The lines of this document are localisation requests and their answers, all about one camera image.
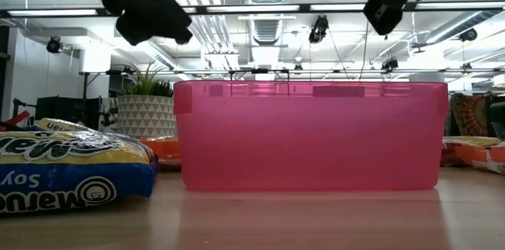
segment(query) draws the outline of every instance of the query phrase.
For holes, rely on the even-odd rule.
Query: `plastic container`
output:
[[[189,190],[418,190],[438,181],[445,83],[182,81],[174,89]]]

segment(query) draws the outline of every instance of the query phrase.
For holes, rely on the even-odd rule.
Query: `plant pot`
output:
[[[118,97],[119,132],[136,139],[175,136],[174,100],[165,96]]]

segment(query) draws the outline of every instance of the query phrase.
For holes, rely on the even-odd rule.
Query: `table surface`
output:
[[[505,249],[505,177],[444,169],[421,192],[186,192],[160,174],[150,200],[0,218],[0,249]]]

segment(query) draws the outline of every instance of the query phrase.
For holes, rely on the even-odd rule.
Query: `potted plant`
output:
[[[118,97],[119,132],[137,139],[175,136],[174,90],[165,80],[155,80],[163,68],[153,69],[153,62],[142,73],[131,65],[135,76]]]

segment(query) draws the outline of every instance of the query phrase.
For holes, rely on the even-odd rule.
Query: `cable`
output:
[[[73,61],[73,46],[70,47],[70,66],[69,66],[69,72],[72,72],[72,61]]]
[[[363,69],[365,69],[365,59],[366,59],[366,46],[368,45],[368,27],[370,25],[370,22],[366,21],[366,32],[365,32],[365,50],[363,51],[363,65],[361,66],[361,71],[360,71],[360,77],[359,80],[361,80],[361,77],[363,76]]]
[[[28,67],[28,54],[26,54],[26,37],[23,36],[23,51],[24,51],[24,62],[26,63],[26,66]]]
[[[10,20],[10,21],[13,21],[13,22],[14,22],[14,23],[16,23],[16,24],[20,24],[20,25],[24,28],[24,30],[25,30],[26,32],[30,33],[30,35],[32,35],[33,37],[37,38],[38,40],[40,40],[40,41],[42,41],[42,42],[44,42],[44,43],[46,43],[46,42],[47,42],[45,39],[43,39],[43,38],[41,38],[41,37],[39,37],[39,36],[35,35],[35,34],[34,34],[34,33],[30,30],[30,29],[28,29],[28,27],[27,27],[25,24],[23,24],[21,21],[18,21],[18,20],[17,20],[17,19],[15,19],[15,18],[10,18],[9,20]],[[33,24],[33,25],[35,25],[35,26],[36,26],[36,27],[37,27],[40,31],[42,31],[42,29],[41,29],[38,25],[36,25],[36,24],[34,24],[34,23],[32,23],[32,24]]]
[[[46,71],[46,92],[44,93],[44,97],[47,97],[47,87],[49,86],[49,61],[51,57],[51,53],[47,52],[47,71]]]
[[[328,29],[328,31],[330,32],[330,37],[331,37],[331,42],[333,43],[333,47],[335,48],[335,51],[337,52],[337,56],[339,56],[340,64],[342,64],[342,68],[344,69],[344,73],[346,73],[346,79],[349,79],[349,76],[347,75],[346,66],[344,65],[342,58],[340,58],[339,49],[337,49],[337,45],[335,44],[335,39],[333,39],[333,34],[331,34],[330,29]]]

